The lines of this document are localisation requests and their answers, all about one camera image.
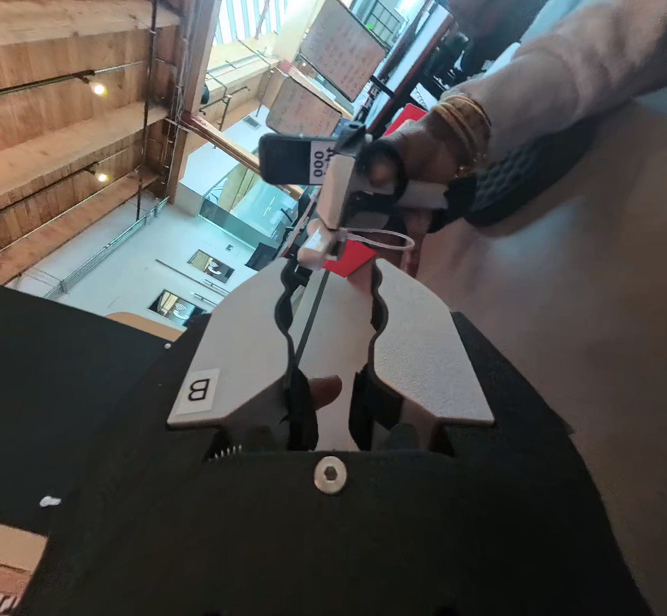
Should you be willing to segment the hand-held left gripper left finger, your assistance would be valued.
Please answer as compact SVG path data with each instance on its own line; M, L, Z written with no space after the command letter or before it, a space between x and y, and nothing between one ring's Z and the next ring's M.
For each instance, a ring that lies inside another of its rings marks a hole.
M316 448L315 405L289 332L298 271L294 260L275 260L212 312L167 418L169 430L222 431L225 446L238 448L267 429L280 449Z

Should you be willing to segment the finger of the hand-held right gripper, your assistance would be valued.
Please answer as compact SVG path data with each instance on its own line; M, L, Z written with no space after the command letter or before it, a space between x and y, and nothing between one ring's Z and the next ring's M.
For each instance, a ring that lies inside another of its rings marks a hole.
M357 185L355 158L336 154L326 171L317 203L317 215L323 228L331 233L339 230L351 191Z

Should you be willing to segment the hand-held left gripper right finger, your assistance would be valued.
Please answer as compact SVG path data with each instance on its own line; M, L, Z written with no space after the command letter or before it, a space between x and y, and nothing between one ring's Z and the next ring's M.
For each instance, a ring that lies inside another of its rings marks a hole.
M435 451L445 427L492 427L494 414L448 306L384 259L371 273L368 356L355 374L348 428L361 451L408 426Z

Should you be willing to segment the red plastic bin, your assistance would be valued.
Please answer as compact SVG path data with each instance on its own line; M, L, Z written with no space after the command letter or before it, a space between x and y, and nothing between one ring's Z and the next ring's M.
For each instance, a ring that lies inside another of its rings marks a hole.
M409 103L397 112L382 137L388 137L408 121L421 120L426 113L426 110L420 106ZM343 245L341 257L338 260L326 260L323 269L342 278L347 278L356 270L364 266L364 264L376 258L378 252L381 254L392 253L399 255L400 257L402 256L402 254L397 251L391 251L388 248L388 245L384 243L373 246L365 241L348 239L346 244Z

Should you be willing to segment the person's right forearm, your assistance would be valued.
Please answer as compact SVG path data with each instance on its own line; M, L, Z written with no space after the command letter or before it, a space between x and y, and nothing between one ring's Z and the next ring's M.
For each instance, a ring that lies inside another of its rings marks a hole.
M607 0L446 92L431 112L466 142L472 167L664 88L666 0Z

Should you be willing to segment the grey desk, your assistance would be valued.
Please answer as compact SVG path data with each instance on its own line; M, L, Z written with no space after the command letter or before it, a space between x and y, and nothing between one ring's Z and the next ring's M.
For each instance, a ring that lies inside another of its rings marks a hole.
M617 542L666 614L666 112L601 122L569 173L498 224L426 237L418 279L573 431Z

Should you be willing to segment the person's right hand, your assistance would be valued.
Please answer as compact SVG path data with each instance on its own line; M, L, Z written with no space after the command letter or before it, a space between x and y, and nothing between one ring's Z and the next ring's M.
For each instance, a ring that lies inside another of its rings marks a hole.
M437 114L428 113L418 121L407 120L393 133L380 141L391 146L400 156L407 177L435 183L448 184L458 171L456 154L461 152L453 132ZM399 266L411 277L416 277L420 264L421 246L427 236L431 213L421 209L404 209L403 220L407 235L415 246L400 254L382 249L382 255Z

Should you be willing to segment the handwritten notice board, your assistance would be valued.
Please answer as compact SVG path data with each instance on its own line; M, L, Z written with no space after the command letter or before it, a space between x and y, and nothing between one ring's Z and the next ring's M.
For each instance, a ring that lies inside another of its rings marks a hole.
M300 55L349 102L354 102L387 50L341 0L325 0Z
M281 135L331 137L342 115L313 90L287 76L265 118L265 126Z

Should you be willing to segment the white door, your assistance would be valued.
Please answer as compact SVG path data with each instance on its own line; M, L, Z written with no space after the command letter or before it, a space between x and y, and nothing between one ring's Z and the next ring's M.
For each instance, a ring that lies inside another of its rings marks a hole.
M187 257L158 257L155 264L165 282L148 309L180 327L211 313L229 294L227 284L235 273L202 249Z

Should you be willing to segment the wooden pillar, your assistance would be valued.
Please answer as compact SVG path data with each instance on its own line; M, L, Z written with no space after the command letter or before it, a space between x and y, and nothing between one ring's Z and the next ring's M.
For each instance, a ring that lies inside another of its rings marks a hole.
M173 53L169 111L162 126L159 162L161 196L174 203L178 183L186 170L189 132L181 126L184 115L195 115L204 92L205 73L219 24L222 0L163 0L179 14Z

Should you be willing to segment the long office table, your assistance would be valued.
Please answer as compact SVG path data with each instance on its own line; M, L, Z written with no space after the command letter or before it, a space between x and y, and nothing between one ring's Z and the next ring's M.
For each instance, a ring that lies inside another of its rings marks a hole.
M382 135L396 113L410 102L422 70L453 24L454 18L443 6L430 4L428 14L420 21L413 41L408 43L396 68L385 82L390 95L380 91L371 102L364 121L369 134L374 137Z

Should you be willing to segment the black board wooden edge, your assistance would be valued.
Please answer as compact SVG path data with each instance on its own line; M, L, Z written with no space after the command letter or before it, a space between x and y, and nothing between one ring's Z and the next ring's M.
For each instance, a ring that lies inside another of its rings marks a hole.
M106 418L164 338L1 287L1 614L16 610ZM42 509L45 495L62 499Z

